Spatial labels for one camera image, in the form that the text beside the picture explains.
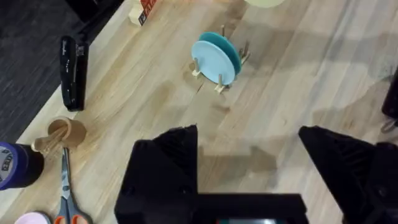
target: light blue plate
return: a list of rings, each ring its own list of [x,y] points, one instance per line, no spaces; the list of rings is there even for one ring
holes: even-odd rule
[[[231,59],[232,64],[235,68],[235,75],[237,75],[242,70],[241,58],[239,57],[238,52],[236,51],[235,46],[222,35],[217,34],[216,32],[204,32],[199,37],[199,40],[209,41],[210,43],[216,45],[221,50],[223,50]]]
[[[218,83],[222,74],[222,85],[229,85],[235,79],[235,69],[231,59],[216,45],[199,40],[192,46],[192,58],[198,59],[199,70],[211,81]]]

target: pink tape roll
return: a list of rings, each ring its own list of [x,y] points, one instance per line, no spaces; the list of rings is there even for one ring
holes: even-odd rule
[[[44,214],[29,212],[19,217],[15,224],[51,224],[51,222]]]

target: scissors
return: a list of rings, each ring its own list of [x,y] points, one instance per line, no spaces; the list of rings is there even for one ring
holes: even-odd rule
[[[70,190],[70,176],[69,176],[69,149],[63,148],[62,152],[62,196],[61,206],[58,215],[55,217],[54,224],[93,224],[90,216],[81,212],[73,200],[72,192]]]

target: purple tape roll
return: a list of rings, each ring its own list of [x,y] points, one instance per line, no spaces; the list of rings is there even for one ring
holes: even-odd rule
[[[33,184],[43,167],[43,155],[30,146],[0,142],[0,190]]]

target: orange scissors handle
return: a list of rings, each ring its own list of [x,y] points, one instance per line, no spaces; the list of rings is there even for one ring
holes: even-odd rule
[[[93,224],[91,218],[76,207],[72,196],[68,199],[61,197],[60,212],[55,217],[54,224],[77,224],[78,222],[79,224]]]

